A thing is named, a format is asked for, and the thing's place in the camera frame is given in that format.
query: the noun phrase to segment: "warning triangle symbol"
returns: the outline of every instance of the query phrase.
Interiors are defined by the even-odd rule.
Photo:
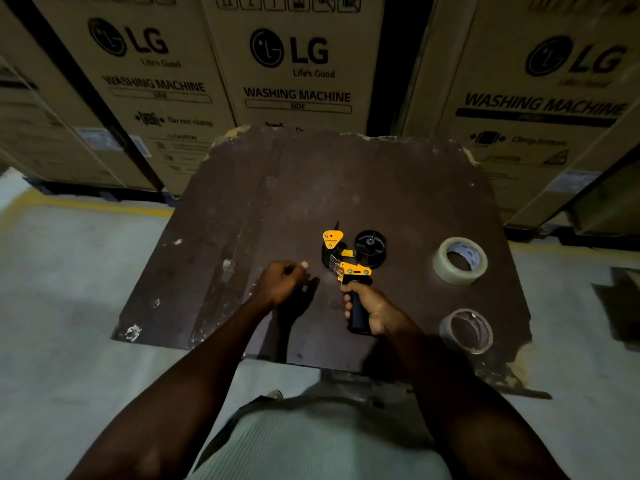
[[[564,165],[566,158],[569,156],[569,150],[562,150],[553,155],[549,160],[545,161],[545,165]]]

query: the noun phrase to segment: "black handle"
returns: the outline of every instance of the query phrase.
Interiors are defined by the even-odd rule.
[[[360,295],[355,291],[349,291],[351,297],[351,316],[347,323],[347,330],[351,333],[358,333],[360,335],[371,335],[371,329],[369,327],[369,312],[362,306],[360,301]]]

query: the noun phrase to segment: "lg logo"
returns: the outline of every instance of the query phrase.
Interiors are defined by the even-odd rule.
[[[89,33],[100,47],[111,55],[123,57],[127,53],[127,42],[121,33],[112,24],[103,18],[92,18],[89,20]],[[169,49],[164,40],[160,38],[160,31],[153,27],[148,27],[142,31],[144,43],[138,42],[133,31],[129,27],[124,27],[124,31],[133,48],[140,54],[155,52],[156,54],[168,54]]]
[[[569,72],[584,73],[592,71],[596,74],[613,72],[622,62],[622,56],[627,53],[624,45],[614,45],[601,53],[592,54],[593,45],[585,45],[575,58]],[[540,43],[527,57],[525,70],[533,77],[551,74],[560,69],[573,51],[573,41],[570,37],[560,35],[551,37]]]
[[[294,64],[326,64],[329,62],[329,50],[327,41],[322,37],[313,37],[307,44],[307,56],[298,55],[298,40],[295,37],[289,39],[291,47],[291,62]],[[249,48],[253,58],[262,66],[274,68],[284,60],[284,45],[282,40],[274,32],[267,29],[254,31],[249,40]]]

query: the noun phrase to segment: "person's left arm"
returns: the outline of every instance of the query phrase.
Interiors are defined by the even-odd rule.
[[[121,411],[68,480],[183,479],[225,401],[258,323],[306,276],[307,263],[271,263],[236,313]]]

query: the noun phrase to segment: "person's right arm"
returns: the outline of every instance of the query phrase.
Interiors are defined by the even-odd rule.
[[[391,343],[409,374],[420,411],[454,478],[566,479],[540,438],[439,337],[427,337],[380,291],[343,285],[345,316],[355,291],[374,335]]]

